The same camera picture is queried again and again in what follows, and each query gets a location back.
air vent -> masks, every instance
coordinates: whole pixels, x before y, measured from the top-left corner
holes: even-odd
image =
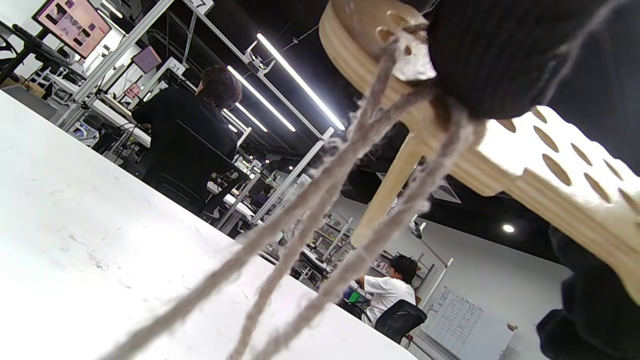
[[[386,174],[383,174],[381,172],[377,172],[376,175],[378,175],[380,180],[384,180],[386,176]],[[456,193],[453,191],[451,186],[449,186],[446,180],[443,180],[438,189],[434,190],[431,194],[436,199],[462,204],[462,201],[460,201],[460,198],[456,195]]]

white t-shirt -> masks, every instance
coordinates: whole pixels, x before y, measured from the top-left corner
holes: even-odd
[[[365,310],[373,323],[369,323],[366,317],[362,317],[362,320],[370,326],[375,325],[380,315],[398,300],[407,300],[415,305],[413,288],[402,280],[366,275],[364,277],[364,291],[374,294],[373,299],[371,299],[371,306]]]

fluorescent light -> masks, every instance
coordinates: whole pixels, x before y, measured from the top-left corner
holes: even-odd
[[[267,39],[264,36],[262,36],[262,34],[260,34],[260,33],[258,33],[258,40],[260,40],[262,42],[262,44],[264,46],[266,46],[267,49],[269,49],[269,51],[271,51],[271,54],[273,55],[273,57],[276,58],[280,62],[280,64],[282,64],[284,69],[287,72],[289,72],[289,74],[293,77],[293,79],[302,87],[302,89],[320,107],[320,110],[322,110],[323,113],[326,116],[329,117],[329,120],[331,120],[331,122],[333,122],[338,127],[338,129],[344,130],[344,125],[342,125],[340,120],[338,120],[338,118],[333,114],[331,109],[329,109],[329,107],[322,100],[320,100],[318,95],[316,95],[316,93],[313,90],[311,90],[311,88],[307,85],[307,83],[304,80],[302,80],[300,75],[298,75],[298,73],[291,67],[291,65],[289,65],[289,63],[287,63],[287,60],[285,60],[282,57],[282,55],[280,55],[280,53],[278,53],[278,51],[275,49],[275,47],[273,47],[269,43],[269,41],[267,41]]]
[[[289,130],[291,130],[291,131],[295,131],[295,130],[296,130],[293,126],[291,126],[291,124],[287,121],[287,119],[285,119],[285,118],[284,118],[284,117],[283,117],[283,116],[278,112],[278,110],[276,110],[276,109],[275,109],[275,108],[274,108],[274,107],[273,107],[273,106],[272,106],[272,105],[267,101],[267,99],[265,99],[262,95],[260,95],[260,93],[258,93],[258,91],[256,91],[256,90],[253,88],[253,86],[249,85],[249,83],[247,83],[247,82],[246,82],[246,80],[242,77],[242,75],[238,74],[238,73],[237,73],[237,71],[235,71],[235,70],[234,70],[234,68],[232,68],[231,66],[227,66],[227,69],[228,69],[229,71],[231,71],[231,73],[232,73],[233,75],[235,75],[235,76],[240,80],[240,82],[242,82],[242,84],[243,84],[247,89],[249,89],[249,90],[250,90],[250,91],[251,91],[251,92],[252,92],[252,93],[253,93],[253,94],[258,98],[258,100],[262,101],[262,103],[263,103],[263,104],[264,104],[264,105],[265,105],[269,110],[271,110],[271,112],[272,112],[274,115],[276,115],[276,117],[277,117],[278,119],[280,119],[280,121],[282,121],[282,123],[283,123],[283,124],[285,124],[285,125],[289,128]]]
[[[120,26],[117,26],[115,24],[115,22],[111,21],[111,19],[109,19],[109,17],[107,15],[105,15],[102,11],[100,11],[99,9],[98,9],[98,13],[100,14],[100,16],[102,16],[104,18],[104,20],[107,20],[109,25],[111,25],[112,27],[116,28],[116,30],[121,32],[124,36],[128,36],[127,33],[125,33],[123,29],[120,29]]]
[[[235,122],[235,123],[236,123],[236,125],[238,125],[238,126],[239,126],[243,131],[247,131],[247,130],[249,129],[248,127],[244,126],[244,124],[243,124],[243,123],[241,123],[241,122],[240,122],[240,120],[238,120],[238,119],[234,116],[234,114],[230,113],[227,109],[222,109],[222,112],[223,112],[226,116],[228,116],[228,117],[231,119],[231,121],[232,121],[232,122]]]
[[[116,10],[116,8],[114,8],[112,4],[109,4],[106,0],[102,0],[102,3],[104,4],[104,6],[108,7],[112,13],[116,14],[117,17],[122,19],[122,14],[118,10]]]
[[[267,129],[266,127],[262,126],[262,124],[258,121],[258,119],[256,119],[255,117],[253,117],[253,115],[249,114],[249,111],[247,111],[242,105],[236,103],[237,108],[239,108],[246,116],[249,117],[249,119],[251,119],[256,125],[258,125],[265,133],[267,133]]]

man in white shirt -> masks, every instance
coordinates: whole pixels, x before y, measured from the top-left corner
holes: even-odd
[[[364,275],[358,279],[358,282],[364,286],[365,292],[374,294],[371,306],[365,310],[371,322],[366,316],[362,316],[362,321],[370,326],[375,326],[380,315],[398,300],[407,300],[415,305],[415,292],[411,283],[418,270],[418,262],[408,256],[397,255],[390,265],[388,277]]]

computer screen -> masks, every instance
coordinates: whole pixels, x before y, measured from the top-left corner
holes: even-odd
[[[58,40],[86,59],[111,31],[89,0],[49,0],[33,16]]]
[[[154,48],[150,46],[133,56],[132,60],[133,63],[136,64],[145,74],[153,70],[162,62],[160,56],[158,56]]]

